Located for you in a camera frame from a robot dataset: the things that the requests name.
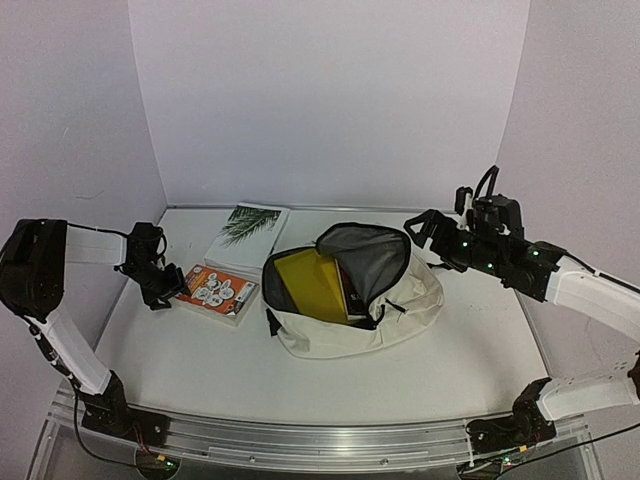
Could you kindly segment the beige canvas student bag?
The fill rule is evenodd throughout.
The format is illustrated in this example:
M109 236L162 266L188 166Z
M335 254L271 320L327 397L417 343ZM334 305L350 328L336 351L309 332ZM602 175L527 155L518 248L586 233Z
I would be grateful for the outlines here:
M444 306L441 283L406 233L355 222L271 255L261 293L272 335L313 360L399 344L427 330Z

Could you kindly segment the dark Three Days book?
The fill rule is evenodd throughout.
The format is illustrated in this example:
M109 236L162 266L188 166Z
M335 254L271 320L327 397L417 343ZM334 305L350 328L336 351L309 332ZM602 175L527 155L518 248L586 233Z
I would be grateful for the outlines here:
M338 260L335 260L334 263L338 273L339 284L346 311L347 323L353 324L358 321L364 320L368 314L365 302L357 293L349 275L339 264Z

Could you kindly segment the yellow hardcover book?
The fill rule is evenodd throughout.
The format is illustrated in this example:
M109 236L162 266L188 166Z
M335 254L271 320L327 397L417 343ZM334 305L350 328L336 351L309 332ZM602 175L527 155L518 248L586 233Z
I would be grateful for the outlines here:
M275 269L301 315L326 323L347 324L336 262L314 248L274 262Z

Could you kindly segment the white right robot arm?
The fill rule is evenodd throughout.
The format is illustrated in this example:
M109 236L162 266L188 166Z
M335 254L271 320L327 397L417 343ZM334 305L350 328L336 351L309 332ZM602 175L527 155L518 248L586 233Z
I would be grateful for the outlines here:
M549 303L639 340L639 289L568 250L525 237L519 203L501 194L456 192L454 215L429 209L404 224L415 245L442 264L498 279L506 289ZM612 407L638 405L639 357L622 358L598 373L545 377L529 383L510 414L467 427L475 451L533 445L553 438L558 420Z

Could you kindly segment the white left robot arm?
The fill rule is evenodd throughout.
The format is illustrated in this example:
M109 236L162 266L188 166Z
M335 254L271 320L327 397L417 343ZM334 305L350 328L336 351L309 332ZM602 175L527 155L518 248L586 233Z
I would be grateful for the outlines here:
M69 264L101 264L136 283L152 311L188 294L182 269L165 260L161 227L138 222L133 230L90 227L63 219L22 219L1 248L1 302L29 328L43 356L71 385L88 396L105 396L97 420L114 435L127 434L134 413L112 396L115 373L97 357L65 306Z

